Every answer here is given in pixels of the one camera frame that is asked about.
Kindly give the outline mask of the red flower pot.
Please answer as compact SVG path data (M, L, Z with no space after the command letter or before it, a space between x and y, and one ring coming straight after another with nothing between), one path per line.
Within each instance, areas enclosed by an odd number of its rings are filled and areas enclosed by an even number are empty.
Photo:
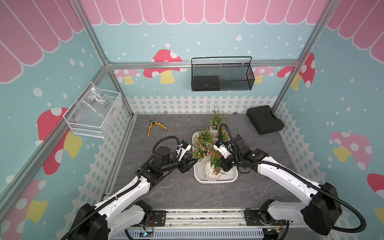
M204 180L209 183L230 181L234 178L234 175L225 172L220 166L222 163L222 155L218 151L212 151L209 161L205 164L203 176Z

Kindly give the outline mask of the pink flower pot twine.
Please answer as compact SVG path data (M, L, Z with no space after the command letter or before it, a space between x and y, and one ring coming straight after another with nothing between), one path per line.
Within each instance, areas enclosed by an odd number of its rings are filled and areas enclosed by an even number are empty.
M194 145L193 156L199 162L208 159L212 155L212 150L204 141L197 141Z

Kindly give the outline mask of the orange flower pot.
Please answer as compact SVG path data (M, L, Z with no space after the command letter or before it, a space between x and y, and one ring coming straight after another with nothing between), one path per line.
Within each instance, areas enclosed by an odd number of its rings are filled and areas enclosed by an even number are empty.
M222 128L220 132L217 132L216 134L214 134L214 137L216 138L217 141L220 141L220 142L227 142L230 140L229 134L224 128Z
M198 131L197 140L205 145L211 144L213 142L212 132L209 129Z

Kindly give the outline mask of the pink flower pot back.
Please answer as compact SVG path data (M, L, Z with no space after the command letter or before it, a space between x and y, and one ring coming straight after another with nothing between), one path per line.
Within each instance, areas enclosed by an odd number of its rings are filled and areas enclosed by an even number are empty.
M210 130L218 130L220 125L225 123L226 120L226 113L222 113L220 111L219 106L214 106L213 108L213 116L210 123Z

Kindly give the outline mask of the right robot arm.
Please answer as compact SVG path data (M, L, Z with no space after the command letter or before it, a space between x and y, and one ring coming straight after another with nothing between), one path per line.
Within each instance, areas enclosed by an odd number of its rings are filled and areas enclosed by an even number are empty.
M260 214L266 225L269 221L278 220L305 223L314 232L323 236L332 230L356 234L366 229L367 222L363 215L341 200L333 185L319 184L298 175L268 153L260 149L251 150L242 137L236 136L227 142L218 140L214 143L214 149L222 155L220 167L224 171L234 167L250 169L275 181L299 199L297 203L266 201L260 207ZM343 213L343 207L359 219L358 227L348 229L335 225Z

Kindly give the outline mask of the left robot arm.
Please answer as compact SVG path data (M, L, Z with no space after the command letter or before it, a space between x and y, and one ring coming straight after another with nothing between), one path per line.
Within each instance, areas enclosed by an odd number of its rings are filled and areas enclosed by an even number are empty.
M144 224L149 208L135 203L174 170L189 171L198 161L192 146L180 142L174 153L165 146L154 147L150 158L135 172L134 179L107 199L83 205L64 240L109 240L132 225Z

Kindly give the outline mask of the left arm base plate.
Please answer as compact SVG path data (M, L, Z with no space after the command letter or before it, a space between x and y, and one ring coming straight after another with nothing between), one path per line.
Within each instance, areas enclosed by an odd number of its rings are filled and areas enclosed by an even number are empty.
M147 211L140 223L141 226L164 227L166 211Z

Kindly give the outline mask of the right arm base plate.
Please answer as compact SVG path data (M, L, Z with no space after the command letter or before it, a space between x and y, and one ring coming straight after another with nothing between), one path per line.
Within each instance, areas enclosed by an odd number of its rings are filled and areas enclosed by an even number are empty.
M286 226L287 222L285 220L275 220L272 216L264 210L253 210L245 209L244 217L246 220L247 226Z

